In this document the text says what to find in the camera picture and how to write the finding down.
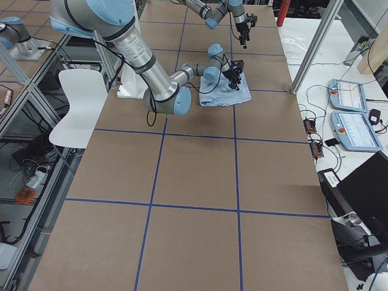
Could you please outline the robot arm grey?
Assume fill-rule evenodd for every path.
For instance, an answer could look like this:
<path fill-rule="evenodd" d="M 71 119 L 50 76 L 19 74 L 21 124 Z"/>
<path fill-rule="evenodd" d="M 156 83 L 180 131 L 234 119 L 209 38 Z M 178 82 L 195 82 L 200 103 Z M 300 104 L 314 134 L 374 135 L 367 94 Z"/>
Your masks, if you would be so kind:
<path fill-rule="evenodd" d="M 247 48 L 247 42 L 250 41 L 250 29 L 256 26 L 258 17 L 253 13 L 248 14 L 245 12 L 243 1 L 219 1 L 215 9 L 198 0 L 183 0 L 178 1 L 178 3 L 188 6 L 201 19 L 205 20 L 206 26 L 211 30 L 214 30 L 222 19 L 231 13 L 239 33 L 239 43 L 244 49 Z"/>
<path fill-rule="evenodd" d="M 237 90 L 244 63 L 231 61 L 219 44 L 208 49 L 209 60 L 187 63 L 168 75 L 135 26 L 135 7 L 131 1 L 51 1 L 52 27 L 64 34 L 92 38 L 95 33 L 111 42 L 129 66 L 147 84 L 144 103 L 155 113 L 184 115 L 192 103 L 191 79 L 225 76 L 229 87 Z"/>

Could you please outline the second grey robot base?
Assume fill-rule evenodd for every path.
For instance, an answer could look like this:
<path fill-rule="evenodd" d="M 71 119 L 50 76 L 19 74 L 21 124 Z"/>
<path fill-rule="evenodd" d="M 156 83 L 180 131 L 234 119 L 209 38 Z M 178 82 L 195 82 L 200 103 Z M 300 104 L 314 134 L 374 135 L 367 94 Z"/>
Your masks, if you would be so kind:
<path fill-rule="evenodd" d="M 1 45 L 10 51 L 11 57 L 18 61 L 37 61 L 43 50 L 26 29 L 22 20 L 15 16 L 1 19 Z"/>

